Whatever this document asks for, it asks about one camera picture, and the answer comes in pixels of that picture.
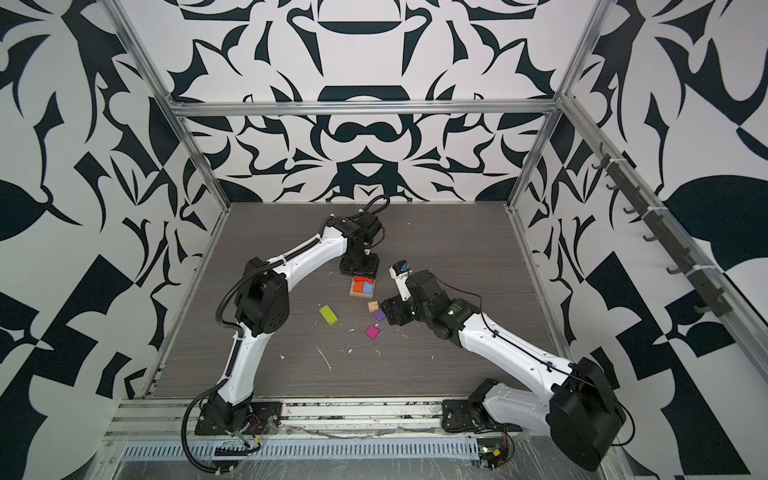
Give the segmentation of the aluminium mounting rail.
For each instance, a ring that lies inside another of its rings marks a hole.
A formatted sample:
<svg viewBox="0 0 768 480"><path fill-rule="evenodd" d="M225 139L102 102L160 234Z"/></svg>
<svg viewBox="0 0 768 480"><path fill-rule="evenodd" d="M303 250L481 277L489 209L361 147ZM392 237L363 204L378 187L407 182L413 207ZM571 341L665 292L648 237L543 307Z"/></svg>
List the aluminium mounting rail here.
<svg viewBox="0 0 768 480"><path fill-rule="evenodd" d="M268 436L351 438L439 436L442 404L437 397L261 398L280 405L276 413L257 413L246 422L255 426L248 439ZM109 423L105 440L178 440L189 398L124 400Z"/></svg>

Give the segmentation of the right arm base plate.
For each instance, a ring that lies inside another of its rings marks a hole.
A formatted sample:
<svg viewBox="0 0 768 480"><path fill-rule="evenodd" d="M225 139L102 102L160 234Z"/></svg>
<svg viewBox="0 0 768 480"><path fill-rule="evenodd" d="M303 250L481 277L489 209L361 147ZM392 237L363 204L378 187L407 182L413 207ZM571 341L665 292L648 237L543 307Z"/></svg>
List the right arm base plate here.
<svg viewBox="0 0 768 480"><path fill-rule="evenodd" d="M447 433L491 433L522 432L523 429L512 423L499 423L495 421L485 407L468 399L445 399L441 402L441 428Z"/></svg>

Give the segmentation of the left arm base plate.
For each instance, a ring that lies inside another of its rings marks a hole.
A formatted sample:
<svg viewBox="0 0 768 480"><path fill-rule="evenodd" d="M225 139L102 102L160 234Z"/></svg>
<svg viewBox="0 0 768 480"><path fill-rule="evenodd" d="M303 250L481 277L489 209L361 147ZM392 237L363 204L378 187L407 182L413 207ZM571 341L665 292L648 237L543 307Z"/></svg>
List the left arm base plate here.
<svg viewBox="0 0 768 480"><path fill-rule="evenodd" d="M227 435L239 431L247 435L267 433L281 423L283 404L277 401L250 402L230 406L218 401L202 407L195 425L198 436Z"/></svg>

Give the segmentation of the green lit controller board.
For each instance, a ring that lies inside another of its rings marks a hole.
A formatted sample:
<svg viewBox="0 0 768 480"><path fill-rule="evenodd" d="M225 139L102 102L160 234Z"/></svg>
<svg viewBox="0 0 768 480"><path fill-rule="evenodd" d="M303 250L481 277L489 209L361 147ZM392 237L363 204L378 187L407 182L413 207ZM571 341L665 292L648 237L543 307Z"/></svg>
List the green lit controller board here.
<svg viewBox="0 0 768 480"><path fill-rule="evenodd" d="M510 456L510 448L507 445L478 445L479 465L482 468L496 470L505 465Z"/></svg>

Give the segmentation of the grey wall hook rack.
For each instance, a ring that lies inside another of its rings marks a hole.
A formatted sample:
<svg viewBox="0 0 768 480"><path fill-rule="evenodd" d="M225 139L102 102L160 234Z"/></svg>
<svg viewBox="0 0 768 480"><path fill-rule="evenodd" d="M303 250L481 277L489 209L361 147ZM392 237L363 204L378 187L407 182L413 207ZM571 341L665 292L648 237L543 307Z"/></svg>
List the grey wall hook rack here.
<svg viewBox="0 0 768 480"><path fill-rule="evenodd" d="M716 278L717 268L704 255L697 252L693 240L674 218L669 208L662 205L658 197L635 172L629 160L615 158L599 148L600 160L594 166L611 178L611 191L619 191L630 206L624 212L640 219L650 233L643 239L659 243L670 257L673 265L666 269L670 275L682 275L701 298L694 306L698 313L712 313L724 317L733 311L726 297L723 282Z"/></svg>

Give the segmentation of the magenta wood block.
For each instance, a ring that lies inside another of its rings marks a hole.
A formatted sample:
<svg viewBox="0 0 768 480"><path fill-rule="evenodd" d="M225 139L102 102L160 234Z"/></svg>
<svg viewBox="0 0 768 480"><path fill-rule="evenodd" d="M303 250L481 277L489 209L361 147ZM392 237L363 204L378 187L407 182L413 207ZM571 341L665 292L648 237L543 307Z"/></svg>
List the magenta wood block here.
<svg viewBox="0 0 768 480"><path fill-rule="evenodd" d="M370 326L370 327L369 327L369 328L366 330L366 335L367 335L367 336L368 336L368 337L369 337L371 340L375 340L375 339L376 339L376 338L377 338L377 337L380 335L380 333L381 333L381 331L380 331L380 330L379 330L379 329L378 329L378 328L377 328L375 325L371 325L371 326Z"/></svg>

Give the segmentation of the green wood block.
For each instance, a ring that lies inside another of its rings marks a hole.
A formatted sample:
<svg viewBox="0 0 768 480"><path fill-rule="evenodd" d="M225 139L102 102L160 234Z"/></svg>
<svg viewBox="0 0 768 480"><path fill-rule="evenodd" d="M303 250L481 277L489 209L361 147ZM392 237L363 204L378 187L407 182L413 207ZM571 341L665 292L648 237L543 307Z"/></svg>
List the green wood block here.
<svg viewBox="0 0 768 480"><path fill-rule="evenodd" d="M339 321L338 316L329 305L322 306L319 313L329 326L333 326Z"/></svg>

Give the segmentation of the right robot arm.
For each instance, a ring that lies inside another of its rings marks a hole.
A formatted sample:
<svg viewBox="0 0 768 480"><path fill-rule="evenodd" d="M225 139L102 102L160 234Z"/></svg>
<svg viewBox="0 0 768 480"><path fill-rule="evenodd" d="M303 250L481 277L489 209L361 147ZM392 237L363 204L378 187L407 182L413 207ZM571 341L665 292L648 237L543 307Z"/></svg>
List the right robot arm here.
<svg viewBox="0 0 768 480"><path fill-rule="evenodd" d="M449 285L432 272L414 272L404 260L390 277L397 295L383 301L391 325L422 323L432 333L474 353L517 379L526 392L490 382L477 389L474 404L497 425L515 425L547 435L574 464L596 471L618 446L624 424L634 420L594 361L556 356L504 329L467 292L448 295Z"/></svg>

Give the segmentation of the aluminium cage frame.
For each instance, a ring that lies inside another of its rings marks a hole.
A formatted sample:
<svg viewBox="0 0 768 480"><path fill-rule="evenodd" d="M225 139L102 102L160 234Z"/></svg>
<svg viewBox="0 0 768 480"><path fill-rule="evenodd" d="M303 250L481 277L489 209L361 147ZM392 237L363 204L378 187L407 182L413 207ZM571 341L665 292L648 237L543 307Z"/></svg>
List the aluminium cage frame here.
<svg viewBox="0 0 768 480"><path fill-rule="evenodd" d="M128 13L119 1L104 1L102 7L106 17L113 25L118 38L136 62L144 76L150 91L155 95L159 107L171 129L190 155L193 165L202 174L204 184L211 189L214 198L224 211L230 209L230 201L215 178L210 164L204 158L194 141L189 128L184 124L187 117L210 116L299 116L306 115L377 115L377 114L449 114L449 113L529 113L544 114L547 119L530 150L532 160L538 161L544 144L554 132L561 117L567 117L576 131L588 143L590 150L597 154L599 148L615 158L625 158L619 149L589 117L586 110L572 95L575 75L587 54L596 45L599 30L608 18L611 1L600 1L589 14L582 38L577 43L575 55L567 68L567 75L561 89L551 99L536 100L367 100L367 101L309 101L309 102L213 102L184 103L172 100L166 91L149 51L143 45L139 34L131 23ZM704 255L717 268L716 278L723 282L726 297L733 306L733 311L720 317L726 330L733 336L746 358L754 365L760 375L767 374L767 325L761 320L758 311L750 306L746 297L739 293L732 280L715 265L694 240L696 251Z"/></svg>

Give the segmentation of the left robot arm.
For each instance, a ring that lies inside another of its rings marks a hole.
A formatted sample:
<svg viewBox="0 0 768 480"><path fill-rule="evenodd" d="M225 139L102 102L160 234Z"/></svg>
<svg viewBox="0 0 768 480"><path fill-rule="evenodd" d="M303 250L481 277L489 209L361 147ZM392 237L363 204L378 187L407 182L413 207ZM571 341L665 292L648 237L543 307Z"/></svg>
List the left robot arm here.
<svg viewBox="0 0 768 480"><path fill-rule="evenodd" d="M266 345L287 321L289 294L301 280L335 259L344 276L376 277L379 258L372 249L384 238L378 214L389 204L389 196L376 196L350 216L327 217L318 233L286 253L267 260L254 257L246 264L215 311L216 323L234 331L224 373L204 395L204 412L220 429L244 426Z"/></svg>

